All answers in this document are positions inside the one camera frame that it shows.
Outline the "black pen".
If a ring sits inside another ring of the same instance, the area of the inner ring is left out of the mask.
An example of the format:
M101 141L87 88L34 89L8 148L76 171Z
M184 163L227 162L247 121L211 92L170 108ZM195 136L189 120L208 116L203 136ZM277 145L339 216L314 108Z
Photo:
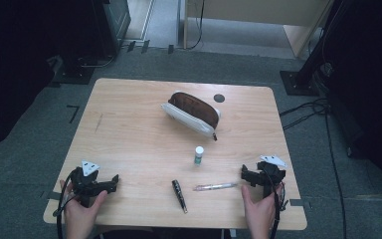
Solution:
M174 179L172 181L172 187L173 187L173 190L175 192L175 195L180 203L180 206L183 210L184 213L187 213L188 212L188 209L187 209L187 206L186 206L186 202L185 202L185 198L183 196L183 193L182 193L182 189L181 189L181 186L179 184L179 181Z

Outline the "white pencil case brown inside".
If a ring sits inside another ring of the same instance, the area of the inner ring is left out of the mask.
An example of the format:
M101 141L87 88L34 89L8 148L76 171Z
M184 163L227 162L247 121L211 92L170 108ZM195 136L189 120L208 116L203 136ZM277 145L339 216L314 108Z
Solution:
M221 113L206 102L190 94L177 91L161 108L172 118L203 135L217 139L215 129Z

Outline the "beige wooden partition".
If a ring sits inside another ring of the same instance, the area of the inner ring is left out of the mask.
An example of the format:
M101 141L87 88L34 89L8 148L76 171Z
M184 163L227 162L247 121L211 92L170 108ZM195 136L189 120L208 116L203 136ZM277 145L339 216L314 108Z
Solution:
M326 20L334 0L184 0L183 48L188 47L188 19L283 25L293 54L301 57L312 35Z

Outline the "person's left hand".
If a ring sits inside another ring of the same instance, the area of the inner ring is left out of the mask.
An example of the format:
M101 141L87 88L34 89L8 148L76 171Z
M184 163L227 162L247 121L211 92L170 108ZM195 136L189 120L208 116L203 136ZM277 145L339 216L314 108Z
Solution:
M107 192L102 191L95 199L94 204L83 207L76 199L67 203L65 208L65 224L67 232L80 231L87 235L92 233L98 212L107 198Z

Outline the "person's right hand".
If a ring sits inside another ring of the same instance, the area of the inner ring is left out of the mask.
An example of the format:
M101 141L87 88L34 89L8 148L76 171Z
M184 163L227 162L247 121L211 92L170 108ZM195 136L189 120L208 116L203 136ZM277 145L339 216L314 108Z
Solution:
M282 187L277 187L277 193L271 193L260 201L254 202L247 185L241 187L245 217L250 232L267 232L273 228L276 215L275 199L282 191Z

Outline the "clear plastic pen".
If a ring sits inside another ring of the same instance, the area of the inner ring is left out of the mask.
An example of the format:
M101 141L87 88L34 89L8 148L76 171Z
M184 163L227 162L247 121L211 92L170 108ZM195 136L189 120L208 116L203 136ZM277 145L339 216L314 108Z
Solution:
M228 182L228 183L219 183L219 184L202 184L196 185L193 188L193 191L209 191L209 190L220 190L236 187L238 183Z

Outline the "black cabinet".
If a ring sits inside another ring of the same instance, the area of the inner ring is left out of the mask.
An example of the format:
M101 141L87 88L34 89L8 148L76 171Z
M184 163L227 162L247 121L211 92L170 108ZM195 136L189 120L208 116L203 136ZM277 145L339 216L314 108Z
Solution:
M61 57L72 68L110 61L131 22L127 0L63 0Z

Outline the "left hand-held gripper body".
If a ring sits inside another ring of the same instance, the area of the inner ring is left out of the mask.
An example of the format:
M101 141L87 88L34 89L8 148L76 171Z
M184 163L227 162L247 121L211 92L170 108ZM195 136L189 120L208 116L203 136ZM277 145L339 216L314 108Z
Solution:
M83 160L82 165L72 171L71 181L73 193L80 198L81 205L89 207L91 198L98 196L102 191L113 187L111 181L97 182L99 166L95 163Z

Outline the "black flat stand base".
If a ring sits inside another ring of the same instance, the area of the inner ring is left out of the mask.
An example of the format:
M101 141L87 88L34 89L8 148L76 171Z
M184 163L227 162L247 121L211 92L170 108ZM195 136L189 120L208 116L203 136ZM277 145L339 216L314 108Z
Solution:
M67 69L65 66L60 66L52 82L55 84L87 85L91 80L94 70L94 68L83 67Z

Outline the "grey tape strip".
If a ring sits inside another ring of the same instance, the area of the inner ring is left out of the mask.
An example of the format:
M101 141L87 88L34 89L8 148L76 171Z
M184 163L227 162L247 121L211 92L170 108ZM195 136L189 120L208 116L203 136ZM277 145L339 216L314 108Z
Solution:
M61 196L60 192L55 191L43 191L40 195L41 199L53 199L53 200L59 200Z

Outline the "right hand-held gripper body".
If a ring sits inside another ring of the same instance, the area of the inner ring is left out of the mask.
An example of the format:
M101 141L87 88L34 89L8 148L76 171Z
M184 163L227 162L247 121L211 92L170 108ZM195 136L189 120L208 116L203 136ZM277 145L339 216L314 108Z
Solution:
M287 164L275 155L260 156L257 169L260 171L260 185L263 187L264 197L269 196L273 189L286 177L286 167Z

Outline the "black stand with base plate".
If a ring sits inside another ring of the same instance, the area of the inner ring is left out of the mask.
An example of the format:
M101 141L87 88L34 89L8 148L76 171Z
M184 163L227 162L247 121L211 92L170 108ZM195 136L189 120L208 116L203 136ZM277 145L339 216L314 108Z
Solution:
M328 16L322 34L313 48L312 53L298 72L280 71L280 75L289 96L317 96L318 89L313 82L314 73L323 65L327 64L325 58L325 43L331 31L341 17L342 8L346 0L333 0L328 8Z

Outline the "white glue stick green label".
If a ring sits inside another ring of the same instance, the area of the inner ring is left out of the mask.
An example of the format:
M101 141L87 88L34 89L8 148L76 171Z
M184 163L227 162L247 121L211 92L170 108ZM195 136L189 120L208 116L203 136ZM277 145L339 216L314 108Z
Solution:
M194 163L196 165L201 164L203 153L204 153L204 147L203 146L197 146L195 148Z

